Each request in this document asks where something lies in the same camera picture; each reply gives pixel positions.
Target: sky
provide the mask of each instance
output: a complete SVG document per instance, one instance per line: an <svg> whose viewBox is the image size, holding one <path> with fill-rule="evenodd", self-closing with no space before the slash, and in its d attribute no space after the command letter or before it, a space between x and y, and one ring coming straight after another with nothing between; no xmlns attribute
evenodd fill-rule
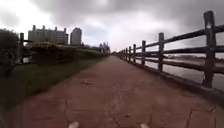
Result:
<svg viewBox="0 0 224 128"><path fill-rule="evenodd" d="M213 10L216 24L224 24L224 0L0 0L0 28L27 36L37 28L83 30L83 42L109 42L112 51L158 41L204 28L203 13ZM224 37L218 35L218 44ZM166 49L205 45L205 38L178 41Z"/></svg>

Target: tall building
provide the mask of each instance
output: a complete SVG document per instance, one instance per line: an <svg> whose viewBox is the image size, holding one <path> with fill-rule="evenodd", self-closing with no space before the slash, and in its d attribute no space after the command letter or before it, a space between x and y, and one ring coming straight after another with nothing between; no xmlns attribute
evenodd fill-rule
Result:
<svg viewBox="0 0 224 128"><path fill-rule="evenodd" d="M75 28L70 35L70 45L81 45L81 43L82 30L80 28Z"/></svg>
<svg viewBox="0 0 224 128"><path fill-rule="evenodd" d="M34 42L53 42L57 44L68 44L68 34L66 34L66 28L64 31L60 31L55 27L55 30L45 29L43 26L42 29L37 29L33 25L33 29L28 31L28 40Z"/></svg>

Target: wooden fence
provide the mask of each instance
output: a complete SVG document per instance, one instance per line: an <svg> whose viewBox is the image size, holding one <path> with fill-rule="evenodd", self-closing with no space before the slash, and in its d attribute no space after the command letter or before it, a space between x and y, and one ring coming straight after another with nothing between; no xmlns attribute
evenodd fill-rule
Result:
<svg viewBox="0 0 224 128"><path fill-rule="evenodd" d="M23 58L24 56L24 43L33 43L33 41L25 40L24 39L24 33L20 33L20 39L19 39L19 46L18 46L18 59L21 64L23 64Z"/></svg>
<svg viewBox="0 0 224 128"><path fill-rule="evenodd" d="M215 73L224 74L223 69L219 69L215 66L216 61L216 53L224 53L224 46L218 46L216 44L216 33L224 32L224 25L215 26L215 18L214 13L212 11L208 11L204 13L204 24L205 29L194 31L191 33L175 36L173 38L164 39L164 33L159 33L159 40L156 43L146 44L146 41L142 41L142 46L136 47L134 44L133 47L126 48L120 51L117 55L125 59L137 66L145 67L149 70L156 71L161 75L168 76L168 78L172 78L177 81L188 82L191 84L202 85L206 88L212 87L213 76ZM189 39L199 36L206 36L206 46L205 47L194 47L194 48L183 48L183 49L174 49L174 50L164 50L164 45L174 42L180 41L183 39ZM146 51L146 48L159 46L158 51ZM197 54L204 53L206 55L205 64L204 65L195 65L190 63L183 62L172 62L164 60L164 55L167 54ZM147 67L145 62L153 62L158 63L157 70ZM195 69L198 71L204 72L204 79L201 83L196 83L191 80L187 80L175 75L171 75L165 73L163 71L163 66L171 65L177 67L183 67L188 69Z"/></svg>

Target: distant building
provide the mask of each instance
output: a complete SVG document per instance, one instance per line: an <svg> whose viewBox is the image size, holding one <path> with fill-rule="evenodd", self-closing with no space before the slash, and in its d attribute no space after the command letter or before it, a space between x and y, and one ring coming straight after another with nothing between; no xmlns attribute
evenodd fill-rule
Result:
<svg viewBox="0 0 224 128"><path fill-rule="evenodd" d="M68 44L68 34L66 34L66 28L64 31L51 29L45 29L43 26L42 29L36 29L36 26L33 25L33 30L28 31L28 40L32 40L34 42L53 42L57 44Z"/></svg>
<svg viewBox="0 0 224 128"><path fill-rule="evenodd" d="M80 28L75 28L70 35L70 45L81 45L81 43L82 30Z"/></svg>

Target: brick pavement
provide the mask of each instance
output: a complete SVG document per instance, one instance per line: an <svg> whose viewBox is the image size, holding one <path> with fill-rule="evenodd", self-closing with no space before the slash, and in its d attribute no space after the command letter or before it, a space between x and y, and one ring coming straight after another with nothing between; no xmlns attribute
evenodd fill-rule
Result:
<svg viewBox="0 0 224 128"><path fill-rule="evenodd" d="M116 57L12 110L9 128L223 128L224 110Z"/></svg>

